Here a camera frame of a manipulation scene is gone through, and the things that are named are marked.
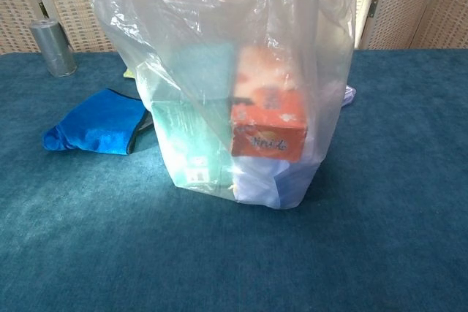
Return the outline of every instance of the beige wall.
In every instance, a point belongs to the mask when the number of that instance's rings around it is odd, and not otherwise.
[[[411,44],[427,0],[378,0],[377,11],[368,18],[361,49],[405,49]]]
[[[411,47],[468,47],[468,0],[431,0]]]
[[[91,0],[52,0],[59,20],[76,51],[111,51],[91,8]]]
[[[0,54],[37,51],[28,24],[42,17],[37,0],[0,0]]]

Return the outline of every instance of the green package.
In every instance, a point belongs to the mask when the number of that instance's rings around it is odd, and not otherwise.
[[[162,80],[151,112],[167,171],[176,186],[231,197],[230,90],[232,45],[199,45],[171,57],[165,67],[177,85]]]

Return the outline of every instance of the red box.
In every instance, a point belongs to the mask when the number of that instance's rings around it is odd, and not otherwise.
[[[306,109],[297,74],[282,52],[253,46],[241,51],[231,124],[233,156],[301,159]]]

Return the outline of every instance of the plastic bag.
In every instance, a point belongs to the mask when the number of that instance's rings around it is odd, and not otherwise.
[[[176,186],[293,208],[330,145],[355,0],[92,0]]]

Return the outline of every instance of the blue cloth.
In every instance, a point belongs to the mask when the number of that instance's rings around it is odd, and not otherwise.
[[[0,311],[465,311],[468,50],[358,51],[326,160],[274,211],[177,189],[153,130],[131,157],[40,136],[115,53],[0,56]]]
[[[129,155],[147,114],[141,100],[105,89],[78,105],[46,132],[42,144],[49,151],[81,149]]]

